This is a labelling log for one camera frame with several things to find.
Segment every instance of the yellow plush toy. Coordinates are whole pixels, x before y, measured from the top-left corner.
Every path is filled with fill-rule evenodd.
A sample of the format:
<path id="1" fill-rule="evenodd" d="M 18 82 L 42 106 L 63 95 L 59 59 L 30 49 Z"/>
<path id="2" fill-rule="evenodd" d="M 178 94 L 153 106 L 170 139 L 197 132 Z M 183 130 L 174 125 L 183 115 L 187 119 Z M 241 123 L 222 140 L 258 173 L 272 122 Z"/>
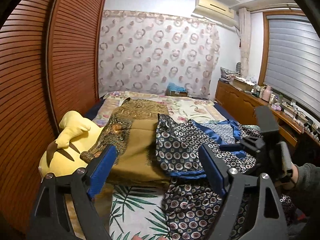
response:
<path id="1" fill-rule="evenodd" d="M 80 153 L 94 145 L 103 129 L 76 111 L 67 112 L 59 127 L 62 132 L 49 144 L 40 160 L 42 177 L 49 172 L 56 177 L 69 175 L 80 167 L 85 168 L 87 163 L 80 159 Z"/>

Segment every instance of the white fabric with green leaves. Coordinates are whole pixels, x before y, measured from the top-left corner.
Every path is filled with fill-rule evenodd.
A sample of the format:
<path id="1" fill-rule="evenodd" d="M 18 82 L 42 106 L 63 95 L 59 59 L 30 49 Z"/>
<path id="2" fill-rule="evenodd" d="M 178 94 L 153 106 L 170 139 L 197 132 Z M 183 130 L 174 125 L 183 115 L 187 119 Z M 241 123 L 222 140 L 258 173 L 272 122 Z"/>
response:
<path id="1" fill-rule="evenodd" d="M 109 233 L 113 240 L 143 240 L 168 236 L 161 203 L 165 190 L 156 187 L 116 185 L 112 196 Z"/>

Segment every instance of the window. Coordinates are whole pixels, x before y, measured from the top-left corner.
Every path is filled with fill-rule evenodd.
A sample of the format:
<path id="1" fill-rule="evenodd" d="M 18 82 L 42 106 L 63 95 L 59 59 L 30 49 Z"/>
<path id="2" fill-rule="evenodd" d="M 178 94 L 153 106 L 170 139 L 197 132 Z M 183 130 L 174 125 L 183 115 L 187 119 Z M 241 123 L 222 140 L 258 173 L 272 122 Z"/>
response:
<path id="1" fill-rule="evenodd" d="M 320 39 L 316 31 L 302 15 L 268 12 L 264 20 L 259 84 L 270 85 L 320 116 Z"/>

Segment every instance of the pink bottle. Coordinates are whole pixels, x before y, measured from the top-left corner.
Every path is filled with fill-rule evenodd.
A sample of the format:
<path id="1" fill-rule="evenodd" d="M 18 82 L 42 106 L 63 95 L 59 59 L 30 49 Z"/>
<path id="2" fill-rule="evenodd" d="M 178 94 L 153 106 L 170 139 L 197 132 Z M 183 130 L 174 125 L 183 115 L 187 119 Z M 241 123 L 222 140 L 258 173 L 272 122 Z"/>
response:
<path id="1" fill-rule="evenodd" d="M 267 88 L 264 90 L 262 99 L 269 102 L 271 96 L 271 87 L 267 86 Z"/>

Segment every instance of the white wall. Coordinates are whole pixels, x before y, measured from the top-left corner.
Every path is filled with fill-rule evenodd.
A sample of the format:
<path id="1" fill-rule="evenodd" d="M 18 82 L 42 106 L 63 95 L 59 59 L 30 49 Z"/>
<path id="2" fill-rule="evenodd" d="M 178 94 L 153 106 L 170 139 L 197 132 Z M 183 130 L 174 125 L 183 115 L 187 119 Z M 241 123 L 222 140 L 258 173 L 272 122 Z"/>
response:
<path id="1" fill-rule="evenodd" d="M 263 14 L 251 14 L 251 47 L 249 55 L 249 78 L 259 79 L 263 52 Z"/>
<path id="2" fill-rule="evenodd" d="M 106 0 L 105 10 L 130 10 L 190 17 L 196 0 Z M 214 95 L 220 78 L 220 67 L 236 69 L 240 62 L 239 37 L 234 30 L 217 25 L 220 37 L 219 61 L 212 73 L 210 94 Z"/>

